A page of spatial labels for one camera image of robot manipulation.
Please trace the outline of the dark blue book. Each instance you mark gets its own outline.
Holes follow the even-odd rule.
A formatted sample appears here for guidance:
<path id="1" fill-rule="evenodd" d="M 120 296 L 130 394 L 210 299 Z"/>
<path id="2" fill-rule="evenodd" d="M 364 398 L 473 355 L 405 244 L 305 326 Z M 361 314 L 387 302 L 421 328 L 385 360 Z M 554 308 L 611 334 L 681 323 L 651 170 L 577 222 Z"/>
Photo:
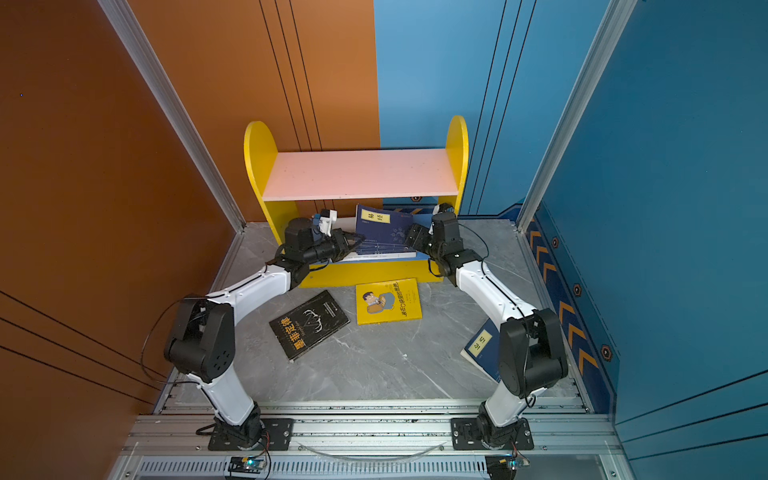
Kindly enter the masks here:
<path id="1" fill-rule="evenodd" d="M 355 231 L 364 236 L 365 240 L 405 244 L 413 223 L 414 217 L 410 213 L 380 210 L 363 205 L 358 205 L 356 209 Z"/>
<path id="2" fill-rule="evenodd" d="M 460 355 L 489 379 L 499 382 L 499 345 L 499 330 L 491 319 L 487 319 L 466 343 Z"/>
<path id="3" fill-rule="evenodd" d="M 365 240 L 356 247 L 354 254 L 363 259 L 400 259 L 415 257 L 417 251 L 402 243 Z"/>

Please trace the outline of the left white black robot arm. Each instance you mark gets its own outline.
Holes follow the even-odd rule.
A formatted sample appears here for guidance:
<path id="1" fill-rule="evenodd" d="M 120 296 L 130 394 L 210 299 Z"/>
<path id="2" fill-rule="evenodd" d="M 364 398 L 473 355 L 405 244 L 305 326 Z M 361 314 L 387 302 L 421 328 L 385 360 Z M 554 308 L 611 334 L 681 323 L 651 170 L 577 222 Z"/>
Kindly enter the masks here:
<path id="1" fill-rule="evenodd" d="M 233 367 L 237 324 L 267 301 L 299 287 L 314 264 L 337 263 L 364 240 L 334 225 L 326 228 L 295 218 L 275 256 L 255 274 L 205 296 L 180 300 L 164 357 L 204 392 L 217 420 L 242 427 L 256 415 L 257 404 Z"/>

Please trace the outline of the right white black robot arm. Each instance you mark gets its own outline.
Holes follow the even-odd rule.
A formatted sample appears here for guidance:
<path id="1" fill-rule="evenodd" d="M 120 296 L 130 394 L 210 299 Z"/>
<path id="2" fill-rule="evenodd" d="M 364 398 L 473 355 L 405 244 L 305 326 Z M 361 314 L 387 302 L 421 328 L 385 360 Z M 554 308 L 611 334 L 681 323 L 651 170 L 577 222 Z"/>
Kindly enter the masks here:
<path id="1" fill-rule="evenodd" d="M 406 245 L 426 254 L 428 266 L 470 296 L 498 332 L 500 381 L 481 404 L 478 426 L 491 434 L 516 425 L 536 398 L 568 376 L 568 355 L 557 315 L 522 300 L 499 280 L 474 250 L 464 245 L 452 206 L 439 205 L 431 226 L 414 224 Z"/>

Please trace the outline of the yellow book with cartoon man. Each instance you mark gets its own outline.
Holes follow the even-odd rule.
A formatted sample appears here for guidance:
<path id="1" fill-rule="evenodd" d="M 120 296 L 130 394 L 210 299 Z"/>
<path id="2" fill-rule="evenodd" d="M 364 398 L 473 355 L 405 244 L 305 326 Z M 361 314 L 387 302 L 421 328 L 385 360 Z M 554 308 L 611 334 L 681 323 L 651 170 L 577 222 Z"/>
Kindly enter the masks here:
<path id="1" fill-rule="evenodd" d="M 356 286 L 358 325 L 420 320 L 422 308 L 415 278 Z"/>

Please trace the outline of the white book with brown bars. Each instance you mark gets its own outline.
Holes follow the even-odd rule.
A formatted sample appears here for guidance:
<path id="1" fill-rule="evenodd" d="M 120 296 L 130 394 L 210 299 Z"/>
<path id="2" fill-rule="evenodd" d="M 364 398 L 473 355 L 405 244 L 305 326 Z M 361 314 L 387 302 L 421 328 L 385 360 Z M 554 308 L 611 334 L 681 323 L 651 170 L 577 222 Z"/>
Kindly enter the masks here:
<path id="1" fill-rule="evenodd" d="M 320 217 L 317 220 L 319 231 L 329 236 L 335 228 L 340 228 L 345 232 L 354 233 L 356 228 L 355 217 L 340 217 L 335 221 L 329 218 Z M 366 261 L 385 261 L 385 260 L 405 260 L 413 259 L 418 256 L 414 250 L 408 250 L 403 245 L 385 246 L 373 241 L 364 241 L 353 252 L 347 254 L 342 262 L 366 262 Z"/>

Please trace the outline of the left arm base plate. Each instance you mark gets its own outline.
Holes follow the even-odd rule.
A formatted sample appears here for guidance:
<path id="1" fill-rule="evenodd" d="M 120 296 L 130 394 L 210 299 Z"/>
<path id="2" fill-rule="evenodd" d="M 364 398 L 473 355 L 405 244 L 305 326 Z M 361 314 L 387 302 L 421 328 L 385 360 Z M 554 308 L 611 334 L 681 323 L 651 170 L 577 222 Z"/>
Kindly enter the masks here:
<path id="1" fill-rule="evenodd" d="M 208 443 L 209 451 L 250 451 L 266 448 L 270 452 L 287 451 L 293 436 L 294 419 L 249 418 L 241 426 L 232 426 L 215 418 Z"/>

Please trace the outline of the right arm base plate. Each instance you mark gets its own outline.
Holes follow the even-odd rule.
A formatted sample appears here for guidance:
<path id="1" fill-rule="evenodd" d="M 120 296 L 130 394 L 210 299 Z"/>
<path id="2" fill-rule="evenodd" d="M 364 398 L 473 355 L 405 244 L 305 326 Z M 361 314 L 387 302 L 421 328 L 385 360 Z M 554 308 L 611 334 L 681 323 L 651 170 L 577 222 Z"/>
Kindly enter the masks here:
<path id="1" fill-rule="evenodd" d="M 531 428 L 525 418 L 503 427 L 494 425 L 484 415 L 450 420 L 452 445 L 455 450 L 533 450 Z"/>

